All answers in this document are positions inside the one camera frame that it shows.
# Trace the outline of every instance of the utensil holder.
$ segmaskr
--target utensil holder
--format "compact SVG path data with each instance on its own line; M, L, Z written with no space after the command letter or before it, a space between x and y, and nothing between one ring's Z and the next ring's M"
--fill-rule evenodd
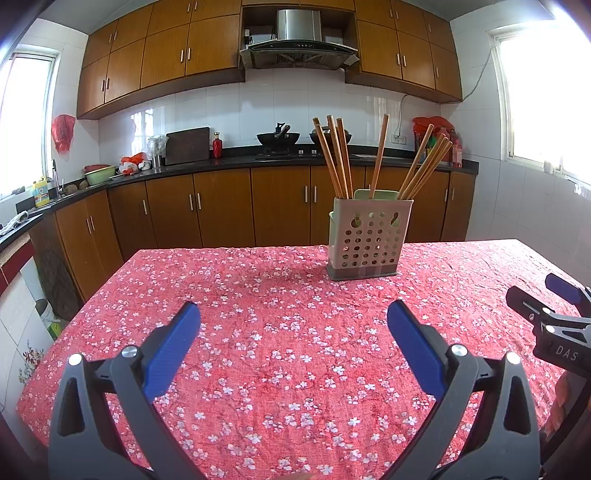
M353 200L335 198L330 212L331 280L396 275L413 200L397 200L398 192L357 190Z

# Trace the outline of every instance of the blue gripper pad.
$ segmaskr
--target blue gripper pad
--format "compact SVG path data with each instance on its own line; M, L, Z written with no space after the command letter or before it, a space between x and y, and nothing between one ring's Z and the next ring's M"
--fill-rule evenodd
M571 305L577 305L583 300L582 292L579 288L553 273L549 273L546 276L546 288L556 293L561 299L565 299Z
M403 301L397 300L390 304L388 328L423 391L441 400L446 391L446 366L421 331L421 324Z
M199 307L185 303L170 322L170 330L144 369L144 394L149 401L168 391L200 327Z

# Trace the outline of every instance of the window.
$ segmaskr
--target window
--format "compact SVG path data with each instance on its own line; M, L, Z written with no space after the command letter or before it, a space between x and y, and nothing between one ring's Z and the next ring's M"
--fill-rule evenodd
M589 40L574 23L545 21L496 42L508 158L549 161L591 183L591 154L584 146L591 112Z
M47 174L47 99L54 60L14 53L0 69L0 198Z

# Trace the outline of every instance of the tablecloth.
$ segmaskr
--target tablecloth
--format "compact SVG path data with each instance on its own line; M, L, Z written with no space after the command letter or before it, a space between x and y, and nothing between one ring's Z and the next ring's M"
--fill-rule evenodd
M209 478L378 479L434 405L386 325L389 304L403 299L473 354L518 353L545 421L561 370L533 357L531 325L505 293L517 285L576 314L544 287L550 272L576 283L553 264L516 240L406 244L399 274L373 280L331 282L326 262L326 247L140 251L52 346L18 411L47 443L68 356L141 344L190 300L202 313L199 337L155 406ZM459 454L478 404L475 394L443 462ZM115 397L109 406L130 457L147 466Z

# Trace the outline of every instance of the red bottle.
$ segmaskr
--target red bottle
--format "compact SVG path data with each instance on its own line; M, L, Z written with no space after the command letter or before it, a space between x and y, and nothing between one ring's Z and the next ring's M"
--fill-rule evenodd
M216 139L213 141L213 158L222 158L222 141L219 132L215 132Z

